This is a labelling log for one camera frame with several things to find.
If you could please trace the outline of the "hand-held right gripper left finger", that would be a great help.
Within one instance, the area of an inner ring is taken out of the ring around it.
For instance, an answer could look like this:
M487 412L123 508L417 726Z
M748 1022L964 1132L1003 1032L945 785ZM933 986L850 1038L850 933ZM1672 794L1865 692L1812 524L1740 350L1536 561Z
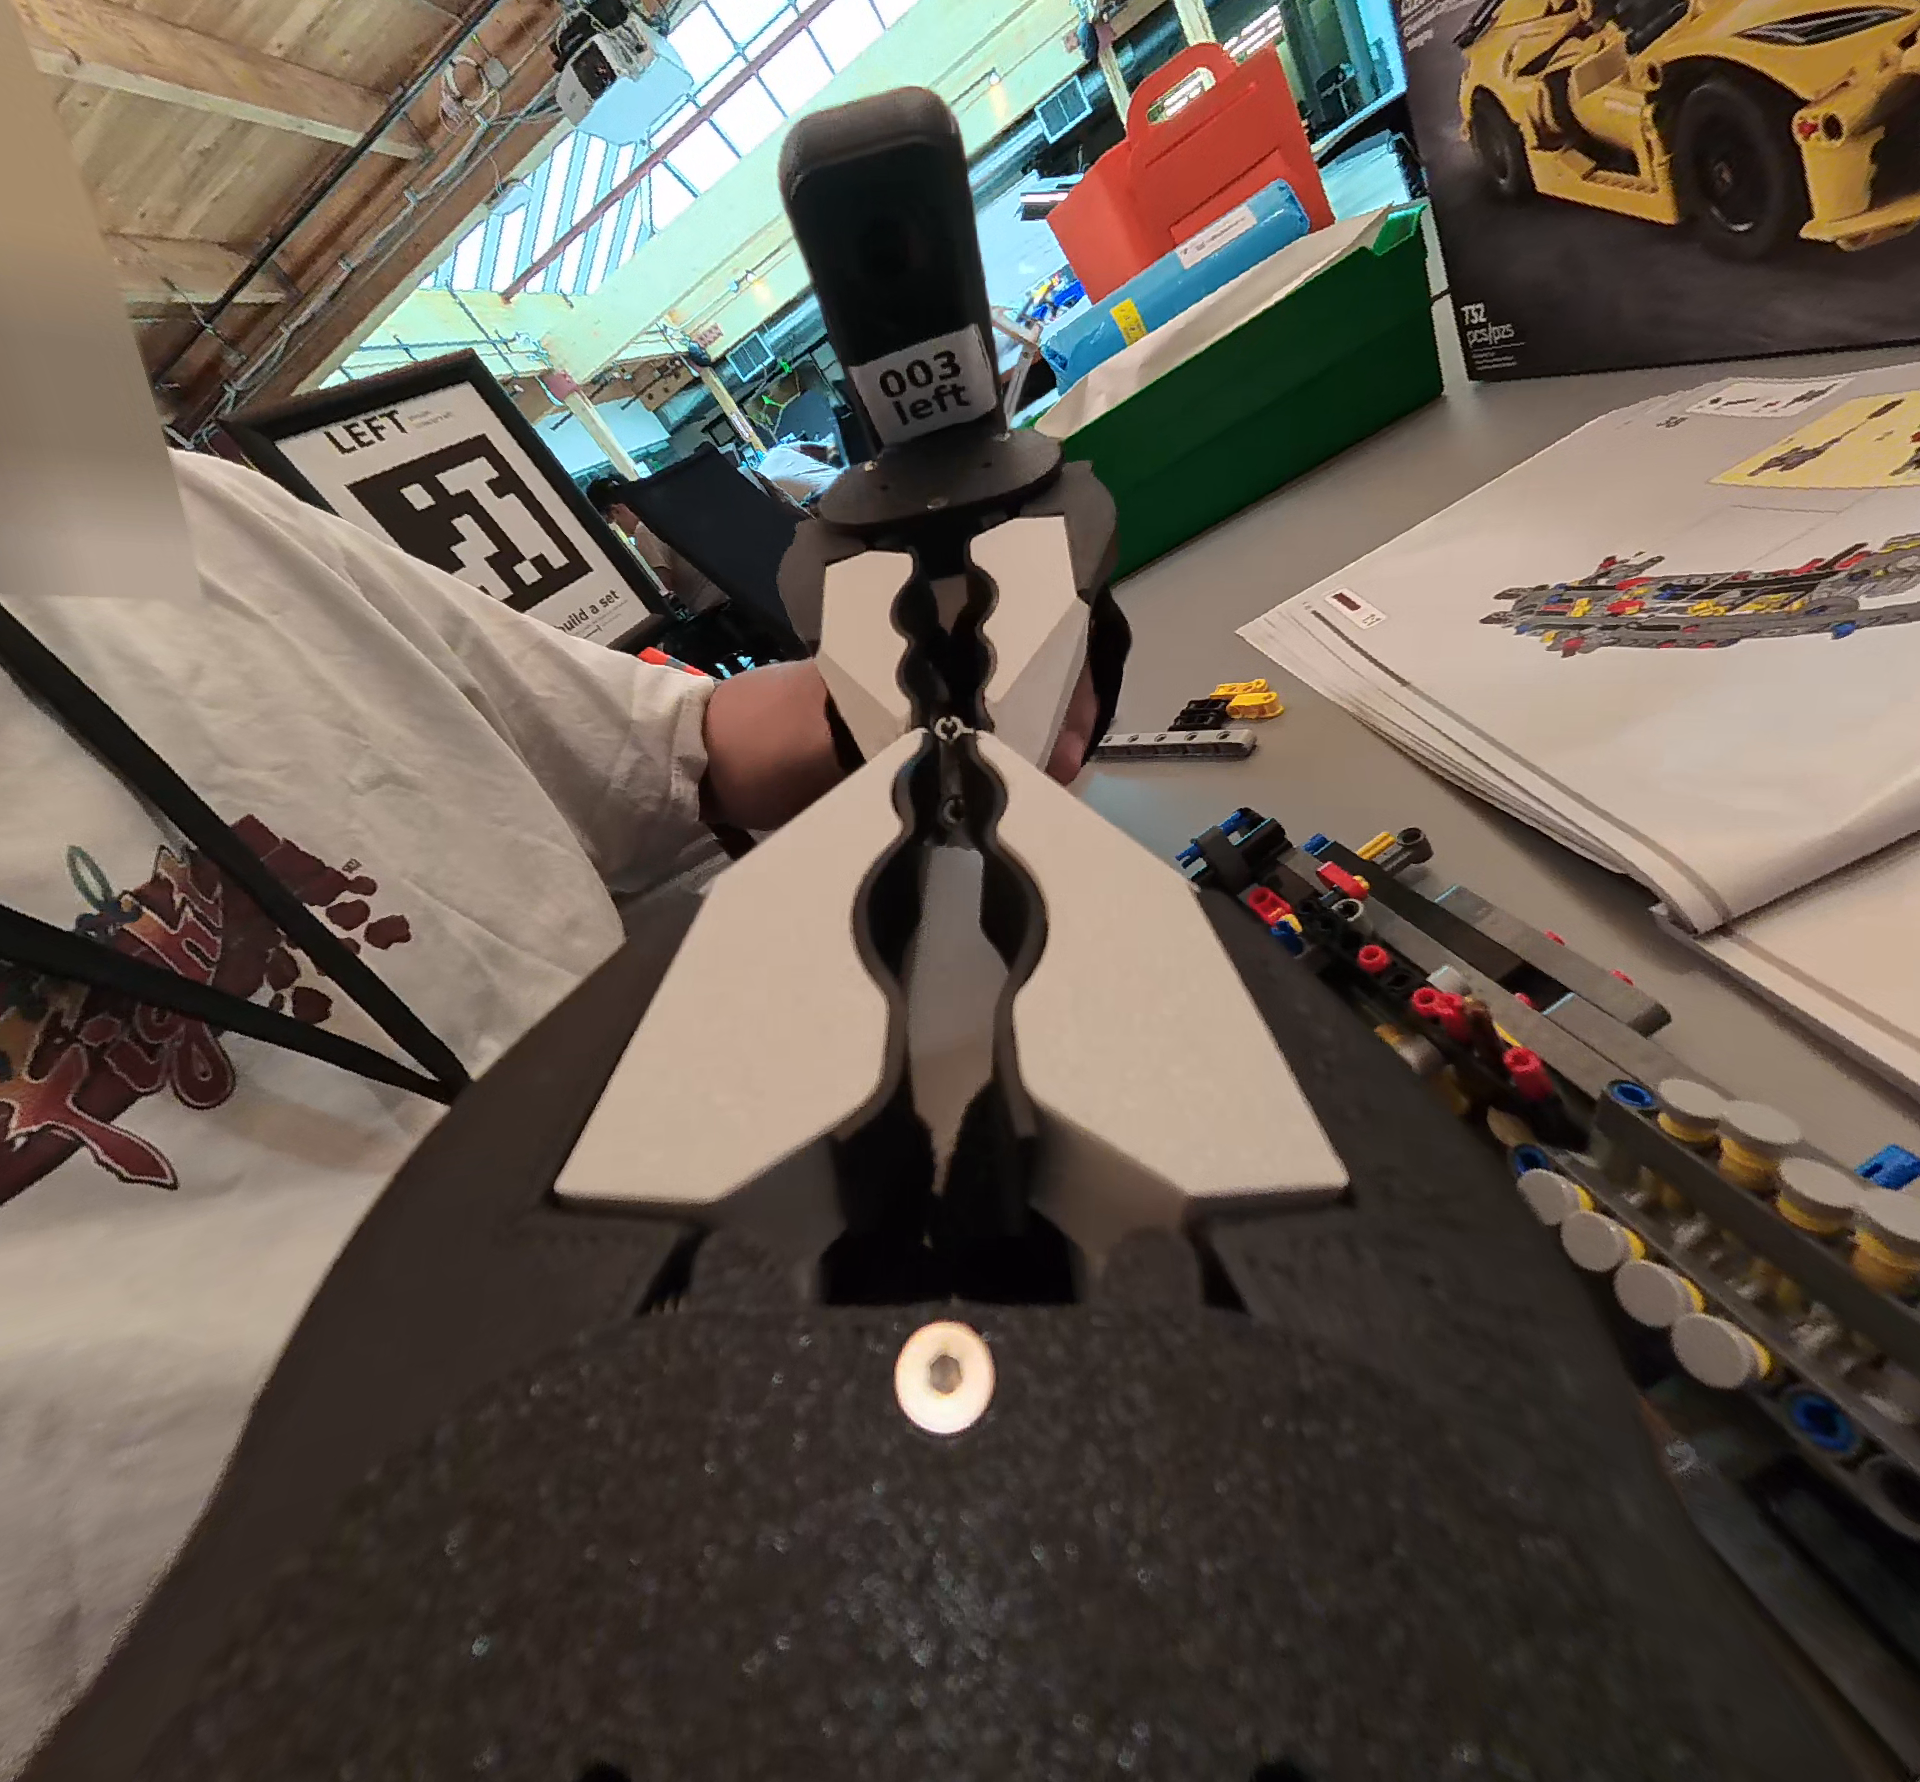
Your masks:
M907 986L942 795L911 730L707 887L558 1206L733 1235L824 1299L936 1295Z

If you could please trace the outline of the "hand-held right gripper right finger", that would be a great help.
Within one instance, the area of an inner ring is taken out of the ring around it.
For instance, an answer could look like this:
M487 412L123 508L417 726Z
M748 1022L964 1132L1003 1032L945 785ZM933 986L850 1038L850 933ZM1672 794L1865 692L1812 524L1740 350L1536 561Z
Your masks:
M1197 889L992 734L947 761L1000 978L947 1242L1012 1279L1125 1239L1328 1207L1349 1169Z

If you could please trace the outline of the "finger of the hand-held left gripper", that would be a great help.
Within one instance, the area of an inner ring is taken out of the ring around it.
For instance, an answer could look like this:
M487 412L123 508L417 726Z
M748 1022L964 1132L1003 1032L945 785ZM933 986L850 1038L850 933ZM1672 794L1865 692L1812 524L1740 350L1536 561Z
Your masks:
M1007 517L971 536L978 723L1046 770L1088 662L1092 606L1063 517Z
M824 570L816 665L850 735L904 735L920 726L899 675L907 635L897 606L914 577L906 549L862 549Z

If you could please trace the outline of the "multicoloured lego chassis assembly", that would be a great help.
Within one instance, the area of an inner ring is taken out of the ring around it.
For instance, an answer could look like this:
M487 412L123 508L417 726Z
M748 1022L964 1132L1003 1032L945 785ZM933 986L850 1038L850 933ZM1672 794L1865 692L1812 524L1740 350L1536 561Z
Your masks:
M1668 1368L1757 1409L1918 1535L1916 1155L1857 1168L1684 1073L1668 1008L1480 894L1406 827L1349 848L1235 807L1176 854L1499 1145L1518 1195Z

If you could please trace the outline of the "lego instruction booklet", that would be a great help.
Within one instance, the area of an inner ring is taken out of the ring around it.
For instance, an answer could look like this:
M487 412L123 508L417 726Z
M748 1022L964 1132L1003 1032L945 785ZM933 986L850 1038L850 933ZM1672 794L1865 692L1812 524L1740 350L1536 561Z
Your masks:
M1240 637L1916 1091L1916 359L1602 414Z

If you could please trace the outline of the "person's left forearm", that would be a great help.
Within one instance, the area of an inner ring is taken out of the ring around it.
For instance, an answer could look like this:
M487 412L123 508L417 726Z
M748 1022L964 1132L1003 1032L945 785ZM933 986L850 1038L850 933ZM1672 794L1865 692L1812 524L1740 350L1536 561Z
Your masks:
M863 763L816 659L735 674L707 693L699 816L716 829L782 827Z

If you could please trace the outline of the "black lego set box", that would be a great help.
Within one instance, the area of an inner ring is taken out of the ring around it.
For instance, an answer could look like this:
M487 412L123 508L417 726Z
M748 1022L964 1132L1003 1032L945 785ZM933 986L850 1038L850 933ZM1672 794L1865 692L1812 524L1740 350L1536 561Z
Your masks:
M1394 0L1472 378L1916 352L1918 0Z

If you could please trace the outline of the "person's left hand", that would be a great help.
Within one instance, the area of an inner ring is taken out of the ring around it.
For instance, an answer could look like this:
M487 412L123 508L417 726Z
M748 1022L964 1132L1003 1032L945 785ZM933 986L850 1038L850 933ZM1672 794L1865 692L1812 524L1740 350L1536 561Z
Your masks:
M1046 757L1046 774L1061 785L1071 785L1086 768L1090 750L1102 734L1099 696L1092 665L1082 665L1073 679L1061 721Z

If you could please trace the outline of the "black office chair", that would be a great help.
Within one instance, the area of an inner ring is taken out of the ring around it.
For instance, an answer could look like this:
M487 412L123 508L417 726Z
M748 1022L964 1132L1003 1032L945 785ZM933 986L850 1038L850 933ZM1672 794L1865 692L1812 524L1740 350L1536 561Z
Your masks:
M623 482L618 503L679 570L716 585L739 629L777 659L805 654L779 570L809 511L777 486L703 446L658 474Z

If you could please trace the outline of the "black framed marker sign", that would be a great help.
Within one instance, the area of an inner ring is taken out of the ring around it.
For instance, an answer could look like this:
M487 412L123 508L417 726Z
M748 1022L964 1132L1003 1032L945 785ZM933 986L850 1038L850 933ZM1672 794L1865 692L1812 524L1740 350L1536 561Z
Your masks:
M565 635L635 652L676 618L470 350L251 404L222 436L312 505Z

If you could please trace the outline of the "blue cylinder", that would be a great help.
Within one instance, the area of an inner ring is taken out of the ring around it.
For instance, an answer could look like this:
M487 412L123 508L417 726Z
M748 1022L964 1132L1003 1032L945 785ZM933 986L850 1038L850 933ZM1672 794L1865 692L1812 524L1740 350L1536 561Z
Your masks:
M1111 294L1055 321L1040 339L1055 388L1068 391L1115 353L1281 254L1313 229L1293 185L1274 179L1182 238Z

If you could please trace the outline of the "green plastic object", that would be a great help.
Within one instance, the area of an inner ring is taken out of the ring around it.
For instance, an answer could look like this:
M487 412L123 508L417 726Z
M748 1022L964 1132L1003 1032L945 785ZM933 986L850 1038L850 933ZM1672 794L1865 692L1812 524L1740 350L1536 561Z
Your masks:
M1307 234L1092 367L1038 419L1115 502L1115 576L1438 400L1423 212Z

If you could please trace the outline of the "white ceiling projector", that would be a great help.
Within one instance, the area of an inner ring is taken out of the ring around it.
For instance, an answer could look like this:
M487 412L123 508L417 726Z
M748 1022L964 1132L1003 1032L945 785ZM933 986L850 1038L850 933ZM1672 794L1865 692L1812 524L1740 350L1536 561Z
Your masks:
M587 0L564 19L549 48L564 121L607 143L651 141L698 87L634 0Z

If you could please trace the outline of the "orange plastic case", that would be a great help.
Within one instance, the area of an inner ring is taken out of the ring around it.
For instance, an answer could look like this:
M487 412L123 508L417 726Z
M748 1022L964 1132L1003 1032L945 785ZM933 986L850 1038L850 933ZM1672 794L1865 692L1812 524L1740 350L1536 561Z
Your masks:
M1047 215L1092 296L1125 282L1272 184L1317 232L1334 212L1284 59L1266 43L1238 59L1215 41L1182 48L1132 94L1123 135Z

